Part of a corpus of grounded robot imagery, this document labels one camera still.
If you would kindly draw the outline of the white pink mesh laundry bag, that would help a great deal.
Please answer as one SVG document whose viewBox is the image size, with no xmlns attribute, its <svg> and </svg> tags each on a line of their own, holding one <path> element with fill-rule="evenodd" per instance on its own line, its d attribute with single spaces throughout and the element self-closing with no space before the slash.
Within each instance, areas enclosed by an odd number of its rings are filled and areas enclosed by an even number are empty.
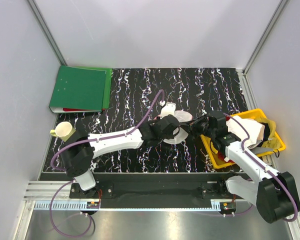
<svg viewBox="0 0 300 240">
<path fill-rule="evenodd" d="M 176 117 L 180 123 L 185 123 L 193 119 L 193 116 L 189 112 L 183 110 L 176 110 L 174 112 L 174 117 Z M 179 127 L 178 129 L 174 130 L 173 135 L 174 138 L 164 139 L 163 142 L 166 144 L 177 145 L 181 142 L 184 142 L 189 134 Z"/>
</svg>

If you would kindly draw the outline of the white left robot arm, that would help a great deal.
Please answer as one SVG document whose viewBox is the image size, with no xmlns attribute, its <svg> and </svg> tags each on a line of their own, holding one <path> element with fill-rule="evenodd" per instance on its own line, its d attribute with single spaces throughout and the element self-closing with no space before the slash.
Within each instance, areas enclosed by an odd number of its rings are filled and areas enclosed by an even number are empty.
<svg viewBox="0 0 300 240">
<path fill-rule="evenodd" d="M 180 122 L 169 114 L 122 131 L 100 135 L 74 133 L 64 144 L 59 157 L 66 175 L 79 184 L 80 192 L 93 198 L 98 193 L 97 182 L 90 170 L 93 159 L 116 151 L 153 147 L 164 139 L 173 139 L 179 131 Z"/>
</svg>

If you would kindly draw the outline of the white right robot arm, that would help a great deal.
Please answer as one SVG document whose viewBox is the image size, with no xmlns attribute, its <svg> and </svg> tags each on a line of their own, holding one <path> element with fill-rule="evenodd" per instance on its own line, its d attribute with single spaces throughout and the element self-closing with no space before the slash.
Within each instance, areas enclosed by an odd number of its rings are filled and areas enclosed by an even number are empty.
<svg viewBox="0 0 300 240">
<path fill-rule="evenodd" d="M 188 134 L 210 138 L 218 152 L 235 162 L 250 177 L 251 180 L 239 175 L 229 177 L 217 185 L 218 195 L 225 199 L 231 195 L 241 197 L 254 205 L 267 223 L 278 220 L 294 222 L 300 212 L 295 178 L 288 171 L 279 172 L 261 161 L 245 146 L 250 138 L 249 132 L 246 131 L 246 137 L 241 139 L 229 131 L 228 117 L 228 114 L 216 110 L 180 123 Z"/>
</svg>

